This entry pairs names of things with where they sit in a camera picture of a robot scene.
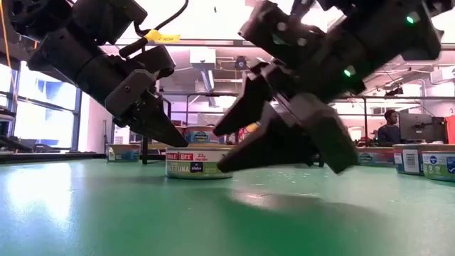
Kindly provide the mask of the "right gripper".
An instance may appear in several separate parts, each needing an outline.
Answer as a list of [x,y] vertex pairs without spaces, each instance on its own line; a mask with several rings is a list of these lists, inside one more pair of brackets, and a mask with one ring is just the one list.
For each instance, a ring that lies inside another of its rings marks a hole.
[[[322,162],[339,174],[358,163],[357,151],[335,110],[326,105],[347,92],[364,91],[365,47],[357,25],[342,21],[327,33],[301,22],[314,1],[294,1],[284,13],[258,1],[238,34],[273,57],[257,61],[242,77],[242,92],[215,126],[231,134],[260,119],[260,126],[219,162],[222,172],[283,164]],[[274,66],[272,87],[261,72]],[[282,113],[270,105],[274,93],[289,102]]]

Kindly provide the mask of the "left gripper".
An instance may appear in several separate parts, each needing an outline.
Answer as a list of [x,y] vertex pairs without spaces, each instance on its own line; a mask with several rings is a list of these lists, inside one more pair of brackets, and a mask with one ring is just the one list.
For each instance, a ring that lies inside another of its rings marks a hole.
[[174,73],[176,64],[163,45],[138,54],[145,70],[135,70],[117,87],[117,71],[107,54],[84,35],[68,30],[48,33],[28,61],[28,68],[55,68],[83,92],[103,103],[119,127],[174,147],[188,142],[164,113],[156,80]]

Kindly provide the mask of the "blue salmon can gold lid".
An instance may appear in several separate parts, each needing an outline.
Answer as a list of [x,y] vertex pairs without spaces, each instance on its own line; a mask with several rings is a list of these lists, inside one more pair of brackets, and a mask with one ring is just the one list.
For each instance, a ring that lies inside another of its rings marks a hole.
[[392,146],[399,174],[423,176],[423,151],[455,151],[455,144],[395,144]]
[[139,160],[141,147],[138,144],[108,144],[106,150],[109,162],[133,162]]
[[358,164],[361,166],[393,166],[395,164],[392,147],[358,147]]
[[220,137],[213,133],[214,126],[189,126],[185,138],[190,144],[221,144]]

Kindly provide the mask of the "green tuna can silver lid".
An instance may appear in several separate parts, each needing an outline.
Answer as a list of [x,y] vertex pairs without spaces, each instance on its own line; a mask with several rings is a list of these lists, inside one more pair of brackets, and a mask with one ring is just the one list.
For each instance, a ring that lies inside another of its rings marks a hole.
[[217,166],[228,152],[228,148],[167,148],[166,175],[169,178],[185,179],[232,178],[232,172],[223,173]]
[[424,176],[455,183],[455,151],[423,151]]

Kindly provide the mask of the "white ceiling unit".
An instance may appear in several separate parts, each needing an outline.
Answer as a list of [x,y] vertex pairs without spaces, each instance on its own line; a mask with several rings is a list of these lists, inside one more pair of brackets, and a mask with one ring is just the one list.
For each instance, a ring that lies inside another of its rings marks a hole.
[[214,64],[216,62],[216,50],[210,48],[194,48],[190,50],[191,64]]

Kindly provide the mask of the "white plastic jug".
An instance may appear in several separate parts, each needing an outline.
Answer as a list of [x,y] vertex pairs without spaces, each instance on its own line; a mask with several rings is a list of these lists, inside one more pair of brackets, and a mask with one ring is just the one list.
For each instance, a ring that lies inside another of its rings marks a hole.
[[129,144],[130,142],[130,129],[129,127],[118,127],[114,125],[114,144]]

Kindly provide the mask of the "long grey ceiling beam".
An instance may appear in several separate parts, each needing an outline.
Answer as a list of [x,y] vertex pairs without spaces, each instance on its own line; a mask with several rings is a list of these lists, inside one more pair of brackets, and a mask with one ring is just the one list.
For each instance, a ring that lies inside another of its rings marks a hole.
[[[134,43],[138,38],[120,38],[115,44],[106,43],[106,46],[127,46]],[[256,47],[253,43],[240,39],[220,40],[220,39],[181,39],[177,42],[155,43],[149,41],[147,46],[162,44],[165,46],[207,46],[207,47]]]

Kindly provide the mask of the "large window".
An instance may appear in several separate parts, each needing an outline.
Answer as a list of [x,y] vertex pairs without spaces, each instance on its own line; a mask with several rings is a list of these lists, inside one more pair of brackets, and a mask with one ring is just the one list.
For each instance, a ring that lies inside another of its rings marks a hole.
[[2,122],[5,135],[32,147],[46,144],[74,149],[80,124],[82,93],[74,85],[31,71],[25,62],[18,70],[0,64],[0,107],[13,112]]

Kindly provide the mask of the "green table mat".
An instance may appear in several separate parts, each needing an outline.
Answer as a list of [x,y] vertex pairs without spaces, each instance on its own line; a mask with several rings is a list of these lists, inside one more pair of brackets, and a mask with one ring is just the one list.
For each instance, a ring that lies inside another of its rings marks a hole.
[[455,256],[455,183],[367,166],[182,180],[161,162],[2,165],[0,256]]

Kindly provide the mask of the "black background monitor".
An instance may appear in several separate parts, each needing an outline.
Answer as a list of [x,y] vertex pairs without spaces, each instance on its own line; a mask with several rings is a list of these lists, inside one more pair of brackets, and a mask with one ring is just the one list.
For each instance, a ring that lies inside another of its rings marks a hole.
[[446,121],[429,114],[399,113],[400,136],[405,141],[447,143]]

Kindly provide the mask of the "orange red fabric panel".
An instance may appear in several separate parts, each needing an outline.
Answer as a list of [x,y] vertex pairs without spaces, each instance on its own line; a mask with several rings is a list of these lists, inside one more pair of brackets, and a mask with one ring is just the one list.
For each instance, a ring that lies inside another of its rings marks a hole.
[[455,144],[455,114],[445,118],[447,141],[449,144]]

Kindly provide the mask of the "wooden shelf black metal frame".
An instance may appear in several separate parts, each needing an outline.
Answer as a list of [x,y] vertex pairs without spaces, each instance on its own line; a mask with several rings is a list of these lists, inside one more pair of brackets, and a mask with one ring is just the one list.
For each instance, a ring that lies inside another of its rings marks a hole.
[[[164,98],[164,112],[167,117],[171,118],[171,115],[173,113],[172,103],[166,98]],[[168,147],[166,144],[156,142],[153,139],[147,139],[145,137],[141,141],[141,146],[143,147],[141,153],[147,155],[147,157],[144,157],[143,164],[146,164],[147,159],[152,159],[151,155],[154,155],[155,159],[162,159],[163,151],[165,151]],[[325,163],[320,155],[313,155],[311,159],[314,164],[318,164],[318,167],[324,167]]]

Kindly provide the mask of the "black background rig frame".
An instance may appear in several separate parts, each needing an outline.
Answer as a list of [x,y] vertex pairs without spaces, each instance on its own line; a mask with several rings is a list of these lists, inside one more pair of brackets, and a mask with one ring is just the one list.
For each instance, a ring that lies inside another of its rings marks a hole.
[[[409,96],[389,95],[344,96],[331,103],[339,114],[352,140],[358,146],[379,146],[378,130],[386,121],[384,114],[388,110],[398,113],[429,114],[433,117],[446,117],[455,114],[455,96]],[[443,142],[405,141],[404,144],[448,144]]]

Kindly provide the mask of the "black metal rig frame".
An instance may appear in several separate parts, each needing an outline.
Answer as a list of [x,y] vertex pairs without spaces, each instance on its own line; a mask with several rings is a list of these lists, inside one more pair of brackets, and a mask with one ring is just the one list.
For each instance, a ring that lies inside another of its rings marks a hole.
[[70,161],[80,159],[106,159],[98,153],[17,153],[0,154],[0,164],[20,164],[48,161]]

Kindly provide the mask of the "white wall unit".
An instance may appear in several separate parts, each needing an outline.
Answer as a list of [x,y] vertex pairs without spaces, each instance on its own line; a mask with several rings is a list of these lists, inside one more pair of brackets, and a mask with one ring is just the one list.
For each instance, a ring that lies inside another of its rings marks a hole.
[[429,80],[434,85],[455,81],[455,66],[434,70],[430,73]]

